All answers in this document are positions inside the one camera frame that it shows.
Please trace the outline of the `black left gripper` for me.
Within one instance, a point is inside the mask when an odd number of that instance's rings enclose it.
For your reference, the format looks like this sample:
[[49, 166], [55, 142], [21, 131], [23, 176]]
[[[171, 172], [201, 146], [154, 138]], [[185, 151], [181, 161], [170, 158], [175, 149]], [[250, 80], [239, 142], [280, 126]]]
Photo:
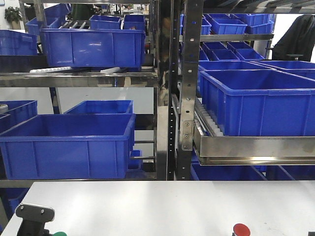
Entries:
[[21, 203], [15, 209], [22, 223], [17, 232], [18, 236], [51, 236], [45, 224], [55, 217], [55, 210], [48, 206]]

